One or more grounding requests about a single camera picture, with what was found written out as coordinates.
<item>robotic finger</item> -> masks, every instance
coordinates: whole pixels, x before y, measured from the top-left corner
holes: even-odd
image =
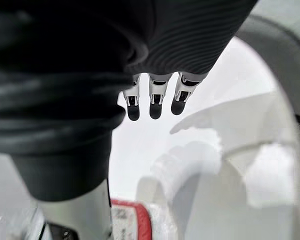
[[[179,72],[179,77],[175,86],[175,94],[171,104],[171,112],[174,115],[180,115],[183,112],[189,97],[207,75],[208,73],[193,74]]]
[[[132,121],[137,121],[140,117],[139,96],[140,96],[140,76],[133,76],[133,87],[123,91],[123,96],[127,105],[128,117]]]
[[[166,95],[168,81],[172,73],[157,75],[149,73],[150,117],[158,119],[162,112],[162,103]]]

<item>gray surface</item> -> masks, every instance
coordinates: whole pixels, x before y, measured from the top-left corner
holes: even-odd
[[[300,0],[260,0],[237,36],[267,62],[300,115]]]

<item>white curved surface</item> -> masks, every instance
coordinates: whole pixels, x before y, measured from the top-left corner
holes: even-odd
[[[153,120],[141,77],[140,119],[113,132],[111,196],[169,206],[179,239],[300,239],[299,139],[266,64],[234,38],[179,116],[176,79]]]

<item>white plastic part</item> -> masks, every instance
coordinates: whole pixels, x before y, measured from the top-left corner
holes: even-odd
[[[134,105],[138,106],[139,97],[140,97],[139,92],[140,92],[140,74],[138,74],[137,76],[136,85],[123,91],[123,97],[128,107],[130,107],[130,102],[128,97],[136,97]]]
[[[157,85],[153,83],[153,80],[149,77],[149,96],[151,104],[155,103],[154,95],[161,95],[159,104],[161,105],[166,95],[168,87],[168,81],[163,85]]]
[[[80,240],[113,240],[107,180],[80,197],[39,206],[48,222],[75,230]]]
[[[113,131],[111,197],[167,208],[180,240],[300,240],[298,130],[260,56],[231,40],[178,116],[150,118],[147,82],[139,120]]]

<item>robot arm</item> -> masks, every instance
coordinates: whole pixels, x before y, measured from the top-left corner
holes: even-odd
[[[170,74],[181,72],[171,108],[180,114],[255,3],[0,0],[0,153],[53,240],[113,239],[111,138],[124,117],[118,94],[133,84],[125,98],[138,118],[132,75],[151,73],[157,118]]]

